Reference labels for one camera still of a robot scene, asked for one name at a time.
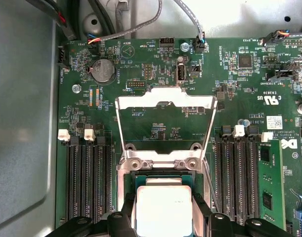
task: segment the cable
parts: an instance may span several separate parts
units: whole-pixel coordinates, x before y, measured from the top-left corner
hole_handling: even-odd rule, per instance
[[[102,12],[101,12],[100,8],[98,7],[97,1],[96,0],[88,0],[88,2],[90,4],[91,8],[93,9],[93,12],[97,16],[98,21],[99,21],[99,23],[102,27],[102,30],[104,31],[104,33],[106,35],[110,35],[111,34],[110,29],[108,27],[108,24],[107,24],[105,18],[102,15]]]
[[[95,38],[95,39],[89,41],[88,44],[91,44],[93,42],[98,42],[98,41],[106,41],[106,40],[111,40],[111,39],[114,39],[114,38],[119,38],[119,37],[125,36],[127,34],[131,34],[133,32],[136,32],[137,30],[152,24],[153,22],[155,22],[160,17],[161,12],[162,12],[162,8],[163,8],[162,0],[158,0],[158,1],[159,1],[159,8],[157,10],[156,15],[151,20],[143,22],[143,23],[141,23],[141,24],[139,24],[139,25],[137,25],[137,26],[135,26],[135,27],[133,27],[129,30],[126,30],[126,31],[123,31],[123,32],[120,32],[120,33],[116,33],[116,34],[113,34],[113,35],[110,35],[110,36]]]
[[[106,9],[103,7],[103,5],[100,3],[99,0],[95,0],[95,1],[96,1],[97,5],[98,5],[100,11],[101,11],[102,16],[104,17],[104,19],[105,19],[105,21],[106,21],[106,23],[108,25],[110,34],[111,35],[115,34],[116,33],[115,28],[113,27],[112,21],[111,21],[109,15],[108,15]]]
[[[198,28],[198,37],[201,41],[203,41],[203,36],[202,36],[202,27],[196,18],[195,14],[186,6],[186,4],[183,3],[182,0],[174,0],[177,5],[187,14],[187,16],[190,18],[190,20],[194,23],[195,26]]]
[[[28,3],[50,16],[62,29],[68,40],[75,40],[74,30],[63,16],[59,6],[53,0],[26,0]]]
[[[289,37],[292,37],[292,38],[294,38],[294,37],[302,37],[302,33],[290,33]]]

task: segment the barcode label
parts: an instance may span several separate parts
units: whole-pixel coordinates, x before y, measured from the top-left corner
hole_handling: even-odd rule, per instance
[[[267,129],[283,129],[283,118],[281,116],[266,116]]]

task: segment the black cable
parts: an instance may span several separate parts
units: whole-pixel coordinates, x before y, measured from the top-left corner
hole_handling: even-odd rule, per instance
[[[72,28],[74,29],[76,38],[80,40],[80,25],[79,25],[79,8],[80,0],[67,0],[68,19],[71,20]]]
[[[95,0],[95,1],[96,1],[97,5],[98,5],[98,7],[99,7],[99,9],[100,9],[103,17],[106,20],[106,23],[108,25],[108,28],[109,28],[109,31],[110,31],[111,35],[115,34],[116,33],[115,28],[113,27],[112,21],[111,21],[109,15],[108,15],[106,9],[103,7],[103,5],[100,3],[99,0]]]
[[[50,16],[62,29],[68,40],[75,40],[76,36],[70,23],[66,20],[59,6],[53,0],[26,0],[28,3]]]
[[[102,15],[102,12],[100,11],[100,8],[98,7],[96,0],[88,0],[88,2],[90,4],[91,8],[93,9],[93,12],[97,16],[98,21],[102,27],[102,30],[104,31],[104,33],[106,35],[110,35],[110,33],[111,33],[110,29],[108,27],[108,24],[107,24],[105,18]]]

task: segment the mounting screw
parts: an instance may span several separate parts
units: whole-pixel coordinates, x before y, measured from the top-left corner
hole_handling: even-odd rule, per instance
[[[215,215],[215,217],[216,217],[217,219],[219,219],[219,220],[222,220],[222,219],[224,218],[224,215],[217,213],[217,214]]]
[[[78,94],[82,91],[82,87],[79,84],[75,84],[75,85],[72,86],[72,91],[75,94]]]
[[[188,52],[189,49],[190,49],[190,46],[189,46],[189,44],[186,43],[186,42],[185,42],[185,43],[182,43],[182,44],[180,45],[180,50],[183,51],[183,52]]]
[[[141,169],[141,163],[140,161],[134,159],[131,161],[131,168],[132,170],[138,170],[138,169]]]
[[[261,222],[258,220],[252,220],[252,224],[256,226],[261,226]]]
[[[188,166],[190,168],[195,168],[196,165],[197,165],[197,162],[194,159],[191,159],[191,160],[188,161]]]

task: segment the red wire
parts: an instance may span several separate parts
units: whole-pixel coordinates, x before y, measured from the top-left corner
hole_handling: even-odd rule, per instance
[[[61,19],[61,21],[65,24],[66,20],[65,18],[62,16],[61,12],[58,13],[59,18]]]

